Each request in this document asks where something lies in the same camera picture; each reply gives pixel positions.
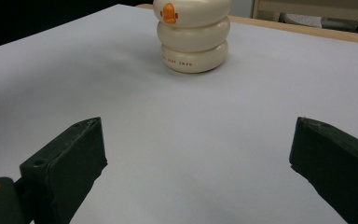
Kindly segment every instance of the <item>white table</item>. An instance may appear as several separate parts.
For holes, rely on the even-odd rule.
[[[100,116],[109,165],[72,223],[344,223],[288,158],[297,117],[358,137],[358,44],[232,23],[188,76],[157,22],[116,6],[0,47],[0,176]]]

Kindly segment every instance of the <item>duck-shaped container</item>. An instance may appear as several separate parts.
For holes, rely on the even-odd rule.
[[[231,0],[154,0],[153,9],[168,67],[201,73],[226,60]]]

